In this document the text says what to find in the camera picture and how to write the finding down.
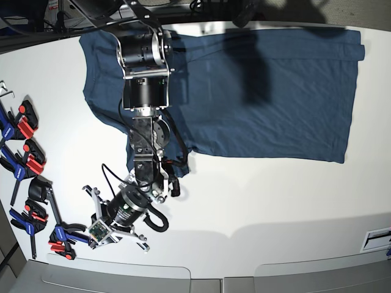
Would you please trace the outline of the black robot arm image-left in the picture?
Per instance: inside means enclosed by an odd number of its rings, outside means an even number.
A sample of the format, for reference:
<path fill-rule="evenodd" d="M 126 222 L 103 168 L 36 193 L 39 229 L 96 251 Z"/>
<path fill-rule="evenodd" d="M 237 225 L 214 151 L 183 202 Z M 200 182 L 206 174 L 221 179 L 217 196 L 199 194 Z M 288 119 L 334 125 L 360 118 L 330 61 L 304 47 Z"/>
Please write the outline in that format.
<path fill-rule="evenodd" d="M 135 231 L 138 219 L 158 233 L 169 227 L 156 205 L 180 194 L 175 167 L 187 163 L 187 147 L 168 112 L 171 34 L 139 1 L 73 1 L 91 24 L 115 37 L 117 62 L 125 81 L 118 110 L 133 113 L 126 123 L 134 167 L 121 180 L 112 200 L 86 186 L 95 204 L 88 229 L 89 245 L 97 248 L 124 238 L 149 251 L 147 238 Z"/>

